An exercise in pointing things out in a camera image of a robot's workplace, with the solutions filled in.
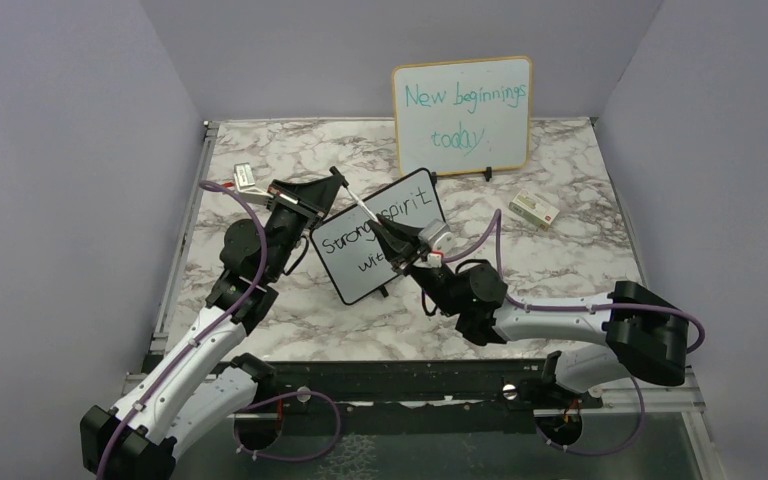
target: marble pattern tabletop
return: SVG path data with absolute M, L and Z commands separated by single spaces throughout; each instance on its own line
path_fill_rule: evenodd
M 533 120 L 532 154 L 521 169 L 443 177 L 437 184 L 458 248 L 471 245 L 497 208 L 503 210 L 502 256 L 509 292 L 529 297 L 592 295 L 616 280 L 639 280 L 596 137 L 587 118 Z M 249 162 L 258 186 L 272 179 L 307 181 L 337 165 L 366 196 L 399 178 L 393 121 L 389 119 L 237 121 L 221 124 L 207 179 L 231 179 L 233 166 Z M 522 188 L 560 208 L 549 231 L 534 228 L 507 211 Z M 331 213 L 350 205 L 341 191 Z M 268 213 L 256 207 L 262 221 Z M 219 251 L 225 229 L 245 212 L 224 195 L 205 193 L 191 237 L 167 351 L 182 337 L 222 271 Z M 494 258 L 494 237 L 473 257 Z M 388 298 L 372 294 L 352 306 L 337 295 L 319 257 L 310 251 L 290 276 L 267 317 L 230 359 L 251 352 L 264 360 L 431 360 L 541 357 L 575 343 L 526 340 L 478 347 L 454 329 L 455 318 L 427 318 L 419 287 L 398 278 Z

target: small whiteboard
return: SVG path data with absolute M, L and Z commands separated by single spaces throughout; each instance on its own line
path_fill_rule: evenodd
M 523 166 L 531 142 L 531 71 L 524 56 L 393 70 L 399 171 L 446 175 Z
M 376 214 L 412 227 L 443 220 L 443 209 L 431 183 L 431 172 L 417 170 L 363 199 Z M 311 241 L 340 299 L 351 305 L 396 278 L 384 258 L 369 220 L 354 205 L 326 220 Z

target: gray wall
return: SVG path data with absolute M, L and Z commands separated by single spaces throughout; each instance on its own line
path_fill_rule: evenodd
M 522 54 L 535 115 L 598 115 L 661 3 L 141 1 L 208 119 L 390 116 L 398 65 Z
M 768 1 L 666 0 L 597 128 L 732 479 L 768 478 Z
M 200 145 L 136 0 L 0 1 L 0 478 L 84 478 L 139 365 Z

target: white marker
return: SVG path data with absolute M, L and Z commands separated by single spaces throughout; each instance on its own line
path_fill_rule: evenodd
M 375 216 L 374 213 L 372 213 L 372 210 L 369 209 L 369 207 L 366 206 L 365 203 L 363 203 L 363 200 L 358 197 L 355 192 L 351 191 L 349 188 L 349 182 L 346 181 L 346 177 L 344 177 L 339 170 L 337 170 L 337 167 L 331 167 L 329 169 L 332 175 L 338 175 L 342 177 L 343 179 L 343 188 L 346 189 L 347 192 L 349 192 L 349 196 L 352 197 L 352 200 L 355 201 L 355 204 L 357 204 L 358 207 L 360 207 L 361 210 L 363 210 L 364 213 L 366 213 L 366 216 L 369 217 L 370 220 L 372 220 L 375 223 L 378 223 L 378 217 Z

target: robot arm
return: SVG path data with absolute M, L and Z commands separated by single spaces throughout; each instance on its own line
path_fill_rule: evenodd
M 454 243 L 442 222 L 416 228 L 379 215 L 367 224 L 393 269 L 413 278 L 443 315 L 457 315 L 455 328 L 470 342 L 550 338 L 593 344 L 547 359 L 549 387 L 561 400 L 629 375 L 658 385 L 684 382 L 687 321 L 637 283 L 617 282 L 613 292 L 590 298 L 517 301 L 488 261 L 455 272 L 441 261 Z
M 305 184 L 273 181 L 262 192 L 250 170 L 240 167 L 235 196 L 265 203 L 269 220 L 260 227 L 247 218 L 228 228 L 220 253 L 224 270 L 185 337 L 111 409 L 95 406 L 81 420 L 84 466 L 104 470 L 100 478 L 168 478 L 194 439 L 249 405 L 258 384 L 271 377 L 271 367 L 243 355 L 231 362 L 234 368 L 202 384 L 266 316 L 278 296 L 269 284 L 284 272 L 304 231 L 331 209 L 344 180 L 335 174 Z

